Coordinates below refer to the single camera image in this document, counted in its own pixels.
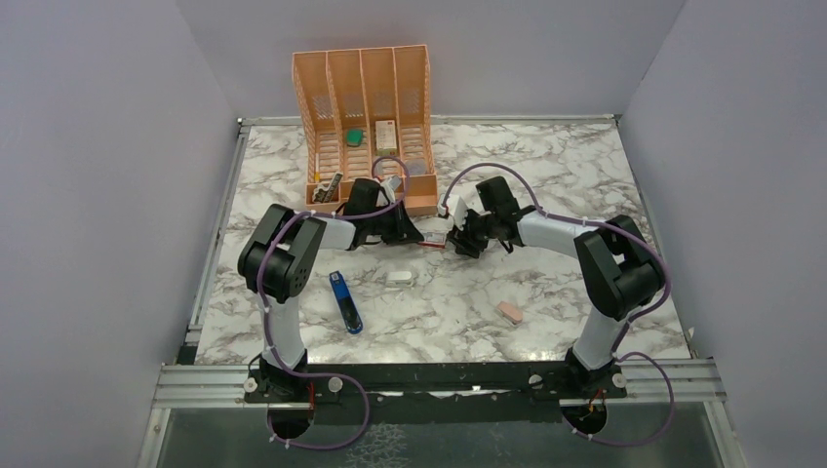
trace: open plastic box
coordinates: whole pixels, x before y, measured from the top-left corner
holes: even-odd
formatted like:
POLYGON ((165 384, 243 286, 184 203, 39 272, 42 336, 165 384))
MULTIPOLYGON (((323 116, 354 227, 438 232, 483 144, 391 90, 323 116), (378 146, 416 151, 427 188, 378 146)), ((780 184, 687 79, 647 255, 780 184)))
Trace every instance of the open plastic box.
MULTIPOLYGON (((426 46, 296 53, 293 83, 307 140, 308 209, 330 213, 347 201, 353 181, 371 177, 378 156, 378 120, 396 121, 398 157, 411 173, 405 206, 412 216, 433 215, 437 178, 431 151, 430 66, 426 46), (345 144, 348 130, 362 130, 358 147, 345 144), (313 203, 318 154, 320 182, 344 175, 330 203, 313 203)), ((393 161, 379 164, 380 176, 404 176, 393 161)))

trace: marble table top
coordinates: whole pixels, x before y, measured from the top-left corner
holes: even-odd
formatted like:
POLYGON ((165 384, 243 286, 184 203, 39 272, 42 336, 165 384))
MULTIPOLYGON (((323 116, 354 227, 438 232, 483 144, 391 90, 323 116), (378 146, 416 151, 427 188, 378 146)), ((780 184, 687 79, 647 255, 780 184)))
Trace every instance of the marble table top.
MULTIPOLYGON (((641 200, 613 124, 435 125, 431 128, 439 187, 474 163, 506 163, 534 187, 546 210, 610 218, 631 215, 651 242, 641 200)), ((196 364, 240 364, 261 351, 261 321, 252 292, 236 273, 241 249, 272 203, 303 209, 307 148, 301 127, 253 127, 235 189, 196 364)), ((498 175, 472 172, 456 193, 473 200, 474 185, 498 175)), ((506 178, 521 205, 530 199, 506 178)), ((418 218, 420 231, 448 231, 449 222, 418 218)), ((447 363, 561 360, 585 324, 590 303, 575 259, 492 243, 472 259, 451 249, 363 246, 320 251, 301 294, 301 335, 313 363, 447 363), (349 334, 328 275, 344 276, 364 322, 349 334), (384 285, 390 271, 409 270, 415 284, 384 285), (515 326, 495 307, 515 304, 515 326)), ((637 321, 619 351, 688 358, 672 301, 637 321)))

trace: green object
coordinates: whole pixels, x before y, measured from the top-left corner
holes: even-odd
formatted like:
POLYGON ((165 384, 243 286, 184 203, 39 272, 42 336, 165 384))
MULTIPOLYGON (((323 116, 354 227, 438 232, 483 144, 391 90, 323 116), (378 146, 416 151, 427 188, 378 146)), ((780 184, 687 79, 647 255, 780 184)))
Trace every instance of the green object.
POLYGON ((362 138, 365 137, 365 132, 362 132, 359 129, 351 129, 347 131, 347 136, 345 136, 345 143, 348 146, 359 146, 362 144, 362 138))

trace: gray wall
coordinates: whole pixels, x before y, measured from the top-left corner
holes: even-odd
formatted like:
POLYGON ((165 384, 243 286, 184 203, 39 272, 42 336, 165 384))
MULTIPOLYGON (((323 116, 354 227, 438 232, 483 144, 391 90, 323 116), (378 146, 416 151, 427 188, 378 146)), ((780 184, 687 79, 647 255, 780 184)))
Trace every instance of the gray wall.
POLYGON ((626 109, 684 0, 177 0, 233 109, 298 115, 291 54, 430 46, 437 114, 626 109))
POLYGON ((620 121, 755 467, 823 466, 827 2, 688 0, 620 121))
POLYGON ((0 465, 134 466, 235 127, 173 0, 0 2, 0 465))

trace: blue object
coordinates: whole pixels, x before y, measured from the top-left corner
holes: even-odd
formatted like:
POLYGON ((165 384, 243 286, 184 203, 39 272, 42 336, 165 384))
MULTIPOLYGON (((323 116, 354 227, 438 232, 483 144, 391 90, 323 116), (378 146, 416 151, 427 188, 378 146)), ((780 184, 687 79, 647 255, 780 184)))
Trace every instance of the blue object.
POLYGON ((347 331, 352 334, 361 332, 362 318, 359 317, 359 311, 356 310, 353 297, 350 296, 350 291, 344 283, 344 277, 338 271, 331 273, 331 287, 334 289, 338 310, 341 312, 341 318, 344 319, 344 326, 347 331))

